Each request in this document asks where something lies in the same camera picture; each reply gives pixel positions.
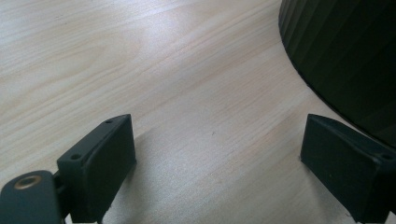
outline dark green ribbed container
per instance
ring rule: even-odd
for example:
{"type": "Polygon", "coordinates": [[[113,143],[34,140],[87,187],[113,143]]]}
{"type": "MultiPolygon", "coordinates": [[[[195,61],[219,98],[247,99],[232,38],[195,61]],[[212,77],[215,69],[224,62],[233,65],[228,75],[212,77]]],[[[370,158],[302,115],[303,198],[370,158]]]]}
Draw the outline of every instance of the dark green ribbed container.
{"type": "Polygon", "coordinates": [[[396,148],[396,0],[283,0],[279,30],[317,95],[396,148]]]}

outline table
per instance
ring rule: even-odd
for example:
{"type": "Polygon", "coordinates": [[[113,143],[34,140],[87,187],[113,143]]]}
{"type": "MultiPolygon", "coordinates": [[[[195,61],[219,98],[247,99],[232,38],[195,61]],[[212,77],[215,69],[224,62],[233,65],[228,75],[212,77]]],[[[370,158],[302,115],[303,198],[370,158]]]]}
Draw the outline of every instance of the table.
{"type": "Polygon", "coordinates": [[[0,185],[131,114],[104,223],[354,223],[299,160],[308,113],[343,120],[290,63],[280,3],[1,2],[0,185]]]}

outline tabletop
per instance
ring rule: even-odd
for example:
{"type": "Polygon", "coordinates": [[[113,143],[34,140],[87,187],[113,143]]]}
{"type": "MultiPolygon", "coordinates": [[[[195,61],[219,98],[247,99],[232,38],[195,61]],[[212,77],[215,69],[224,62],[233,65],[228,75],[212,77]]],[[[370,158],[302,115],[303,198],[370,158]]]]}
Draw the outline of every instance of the tabletop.
{"type": "Polygon", "coordinates": [[[308,113],[344,121],[290,63],[280,3],[2,1],[0,186],[131,114],[104,223],[354,223],[299,159],[308,113]]]}

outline black plastic part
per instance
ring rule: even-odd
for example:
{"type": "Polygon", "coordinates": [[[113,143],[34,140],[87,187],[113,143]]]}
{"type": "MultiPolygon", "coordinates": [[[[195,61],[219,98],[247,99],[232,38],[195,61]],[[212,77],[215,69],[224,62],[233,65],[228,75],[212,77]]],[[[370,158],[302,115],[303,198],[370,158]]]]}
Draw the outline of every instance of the black plastic part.
{"type": "Polygon", "coordinates": [[[396,151],[396,1],[283,0],[295,69],[334,111],[396,151]]]}
{"type": "Polygon", "coordinates": [[[301,159],[356,221],[396,211],[396,153],[333,119],[308,115],[301,159]]]}
{"type": "Polygon", "coordinates": [[[0,223],[63,223],[52,174],[35,171],[9,181],[0,197],[0,223]]]}
{"type": "Polygon", "coordinates": [[[131,116],[109,119],[57,160],[73,222],[101,221],[135,164],[131,116]]]}

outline wood grain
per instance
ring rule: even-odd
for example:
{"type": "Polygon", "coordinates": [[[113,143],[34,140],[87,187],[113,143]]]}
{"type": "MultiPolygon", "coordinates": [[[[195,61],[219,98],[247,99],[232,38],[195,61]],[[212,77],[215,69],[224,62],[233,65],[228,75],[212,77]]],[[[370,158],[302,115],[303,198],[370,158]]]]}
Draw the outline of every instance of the wood grain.
{"type": "Polygon", "coordinates": [[[354,223],[299,161],[306,115],[341,119],[292,67],[279,6],[2,1],[0,185],[130,113],[138,164],[104,223],[354,223]]]}

